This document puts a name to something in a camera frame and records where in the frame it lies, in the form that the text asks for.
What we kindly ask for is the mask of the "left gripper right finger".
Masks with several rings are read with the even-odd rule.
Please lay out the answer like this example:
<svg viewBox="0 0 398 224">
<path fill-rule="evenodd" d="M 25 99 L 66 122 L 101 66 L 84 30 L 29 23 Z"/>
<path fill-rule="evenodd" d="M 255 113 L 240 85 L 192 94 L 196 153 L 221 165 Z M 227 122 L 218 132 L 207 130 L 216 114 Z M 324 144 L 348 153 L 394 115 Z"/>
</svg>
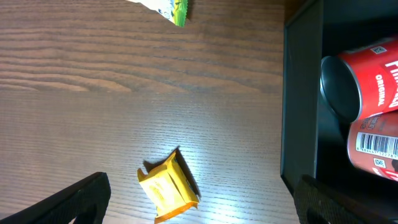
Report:
<svg viewBox="0 0 398 224">
<path fill-rule="evenodd" d="M 300 223 L 395 224 L 397 219 L 377 214 L 309 175 L 303 175 L 293 194 Z"/>
</svg>

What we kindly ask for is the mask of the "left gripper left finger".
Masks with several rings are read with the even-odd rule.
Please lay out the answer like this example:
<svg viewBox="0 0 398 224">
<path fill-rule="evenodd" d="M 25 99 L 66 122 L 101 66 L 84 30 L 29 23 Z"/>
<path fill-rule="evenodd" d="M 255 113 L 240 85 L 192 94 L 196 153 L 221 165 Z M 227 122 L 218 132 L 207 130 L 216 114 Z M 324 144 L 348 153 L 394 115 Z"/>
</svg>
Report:
<svg viewBox="0 0 398 224">
<path fill-rule="evenodd" d="M 95 172 L 52 196 L 1 220 L 1 223 L 101 224 L 111 197 L 105 172 Z"/>
</svg>

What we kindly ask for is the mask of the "red Pringles can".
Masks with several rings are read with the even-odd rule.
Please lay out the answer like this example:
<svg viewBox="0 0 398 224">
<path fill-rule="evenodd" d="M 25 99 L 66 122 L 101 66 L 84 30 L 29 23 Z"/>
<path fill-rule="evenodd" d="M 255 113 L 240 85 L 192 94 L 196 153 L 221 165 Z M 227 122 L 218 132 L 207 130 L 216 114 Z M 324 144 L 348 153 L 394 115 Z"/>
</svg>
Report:
<svg viewBox="0 0 398 224">
<path fill-rule="evenodd" d="M 352 123 L 397 109 L 397 36 L 327 56 L 320 92 L 340 120 Z"/>
</svg>

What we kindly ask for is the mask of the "green white snack packet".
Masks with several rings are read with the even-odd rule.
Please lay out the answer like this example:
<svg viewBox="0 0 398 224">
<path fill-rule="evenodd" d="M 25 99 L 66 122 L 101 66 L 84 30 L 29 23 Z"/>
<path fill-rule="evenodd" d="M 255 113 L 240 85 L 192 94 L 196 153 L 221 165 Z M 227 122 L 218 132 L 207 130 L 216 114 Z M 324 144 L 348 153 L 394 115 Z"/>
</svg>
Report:
<svg viewBox="0 0 398 224">
<path fill-rule="evenodd" d="M 128 0 L 156 11 L 178 27 L 185 27 L 188 0 Z"/>
</svg>

